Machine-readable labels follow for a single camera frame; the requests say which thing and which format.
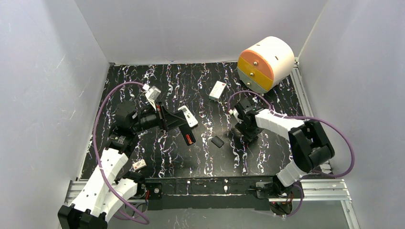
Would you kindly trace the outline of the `red orange battery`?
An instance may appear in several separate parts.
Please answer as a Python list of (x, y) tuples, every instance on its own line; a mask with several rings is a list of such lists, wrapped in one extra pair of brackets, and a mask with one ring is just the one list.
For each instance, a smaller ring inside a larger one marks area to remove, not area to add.
[(187, 137), (187, 139), (188, 139), (189, 144), (193, 144), (193, 143), (194, 143), (194, 141), (192, 140), (192, 138), (191, 138), (190, 135), (186, 135), (186, 137)]

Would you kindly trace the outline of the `beige remote control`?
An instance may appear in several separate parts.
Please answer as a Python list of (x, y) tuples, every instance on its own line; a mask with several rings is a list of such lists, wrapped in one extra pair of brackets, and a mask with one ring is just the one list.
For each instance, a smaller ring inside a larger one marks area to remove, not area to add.
[(178, 111), (183, 112), (190, 128), (194, 128), (198, 125), (197, 119), (191, 113), (191, 111), (189, 110), (189, 108), (187, 106), (183, 105), (183, 106), (179, 107)]

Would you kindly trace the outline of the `black remote battery cover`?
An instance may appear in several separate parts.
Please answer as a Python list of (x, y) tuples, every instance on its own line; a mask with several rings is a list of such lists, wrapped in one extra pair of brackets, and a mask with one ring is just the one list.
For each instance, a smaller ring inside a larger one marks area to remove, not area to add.
[(218, 148), (221, 148), (224, 145), (224, 141), (219, 138), (218, 136), (215, 136), (211, 139), (211, 142), (217, 146)]

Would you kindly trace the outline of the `black cylindrical remote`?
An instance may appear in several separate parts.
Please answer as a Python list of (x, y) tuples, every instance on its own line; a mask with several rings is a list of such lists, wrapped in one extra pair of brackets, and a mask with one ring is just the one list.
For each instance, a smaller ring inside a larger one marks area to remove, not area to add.
[[(192, 129), (189, 127), (189, 125), (188, 125), (187, 122), (185, 122), (182, 126), (180, 126), (180, 127), (179, 127), (179, 130), (180, 130), (180, 132), (181, 132), (181, 134), (182, 134), (182, 136), (183, 136), (183, 139), (184, 139), (185, 143), (187, 144), (187, 146), (191, 146), (191, 145), (193, 145), (194, 143), (196, 143), (196, 139), (195, 139), (195, 137), (194, 137), (194, 135), (193, 135)], [(189, 144), (186, 135), (190, 135), (190, 136), (191, 136), (192, 140), (194, 141), (193, 144)]]

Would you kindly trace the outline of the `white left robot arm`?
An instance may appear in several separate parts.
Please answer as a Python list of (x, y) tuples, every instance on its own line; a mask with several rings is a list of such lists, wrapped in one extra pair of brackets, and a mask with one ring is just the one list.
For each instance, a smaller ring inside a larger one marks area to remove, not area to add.
[(179, 128), (188, 146), (195, 143), (182, 110), (172, 113), (161, 102), (139, 110), (131, 101), (119, 104), (108, 139), (97, 157), (98, 166), (72, 203), (62, 205), (58, 211), (61, 228), (106, 229), (122, 205), (131, 206), (128, 199), (136, 195), (144, 178), (135, 172), (127, 172), (120, 180), (117, 175), (138, 145), (138, 134), (155, 127), (163, 132)]

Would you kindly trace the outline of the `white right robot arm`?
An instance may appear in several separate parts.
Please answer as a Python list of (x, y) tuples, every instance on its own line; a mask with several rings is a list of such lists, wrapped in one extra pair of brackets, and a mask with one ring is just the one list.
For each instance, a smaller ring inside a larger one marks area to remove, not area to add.
[(258, 186), (259, 191), (281, 195), (335, 155), (319, 121), (303, 121), (272, 114), (271, 110), (254, 106), (248, 99), (238, 102), (232, 114), (237, 120), (235, 128), (242, 134), (244, 142), (251, 143), (263, 130), (269, 130), (290, 144), (292, 161), (273, 177), (272, 182)]

